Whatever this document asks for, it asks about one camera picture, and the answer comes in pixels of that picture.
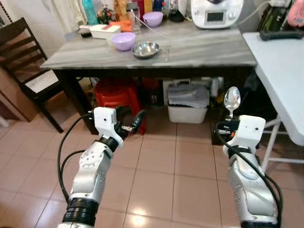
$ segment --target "purple bowl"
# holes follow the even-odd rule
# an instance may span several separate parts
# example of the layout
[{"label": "purple bowl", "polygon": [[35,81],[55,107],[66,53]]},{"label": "purple bowl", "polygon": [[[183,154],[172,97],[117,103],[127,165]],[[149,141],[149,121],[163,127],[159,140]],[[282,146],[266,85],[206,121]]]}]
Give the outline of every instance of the purple bowl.
[{"label": "purple bowl", "polygon": [[143,21],[149,27],[159,26],[162,22],[163,13],[162,12],[150,12],[143,15]]},{"label": "purple bowl", "polygon": [[122,32],[112,37],[112,43],[120,51],[128,51],[135,43],[135,33]]}]

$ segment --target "metal spoon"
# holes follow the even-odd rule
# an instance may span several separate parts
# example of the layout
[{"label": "metal spoon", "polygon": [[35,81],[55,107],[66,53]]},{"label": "metal spoon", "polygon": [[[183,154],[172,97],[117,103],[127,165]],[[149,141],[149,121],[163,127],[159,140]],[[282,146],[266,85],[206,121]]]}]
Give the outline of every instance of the metal spoon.
[{"label": "metal spoon", "polygon": [[230,117],[233,117],[233,111],[236,110],[241,104],[241,94],[238,88],[231,87],[224,98],[224,105],[230,111]]}]

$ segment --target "black table leg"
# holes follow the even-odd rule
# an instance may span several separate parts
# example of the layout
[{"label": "black table leg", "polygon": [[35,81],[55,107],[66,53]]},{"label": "black table leg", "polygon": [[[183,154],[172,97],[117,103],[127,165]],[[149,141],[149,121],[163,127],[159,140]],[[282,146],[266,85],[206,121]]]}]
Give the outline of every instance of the black table leg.
[{"label": "black table leg", "polygon": [[[73,103],[78,113],[80,115],[85,115],[88,111],[92,110],[84,91],[76,79],[75,72],[70,70],[53,71],[59,79],[66,96]],[[91,122],[88,118],[84,118],[84,122],[92,134],[98,134],[93,122]]]}]

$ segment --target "chair backrest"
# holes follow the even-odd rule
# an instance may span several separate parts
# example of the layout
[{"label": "chair backrest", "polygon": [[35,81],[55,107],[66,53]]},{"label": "chair backrest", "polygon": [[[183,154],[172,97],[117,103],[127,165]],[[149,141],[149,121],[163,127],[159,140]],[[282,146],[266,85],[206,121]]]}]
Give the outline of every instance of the chair backrest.
[{"label": "chair backrest", "polygon": [[0,65],[21,86],[46,72],[47,59],[24,18],[0,28]]}]

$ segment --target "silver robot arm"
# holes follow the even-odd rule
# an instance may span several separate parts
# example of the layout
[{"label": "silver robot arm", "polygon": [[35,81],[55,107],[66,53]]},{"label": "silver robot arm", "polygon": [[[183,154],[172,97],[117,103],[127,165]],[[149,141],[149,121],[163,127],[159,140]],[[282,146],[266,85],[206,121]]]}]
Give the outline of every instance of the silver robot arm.
[{"label": "silver robot arm", "polygon": [[117,147],[124,145],[129,132],[138,131],[144,116],[145,111],[140,111],[133,124],[126,127],[117,122],[115,109],[94,109],[95,127],[101,138],[93,142],[80,157],[66,213],[58,228],[94,228],[113,153]]},{"label": "silver robot arm", "polygon": [[[260,117],[242,115],[235,135],[228,142],[244,155],[264,175],[255,153],[265,120]],[[275,201],[262,178],[239,156],[228,147],[223,147],[229,157],[228,181],[234,192],[238,218],[242,228],[275,228],[277,211]]]}]

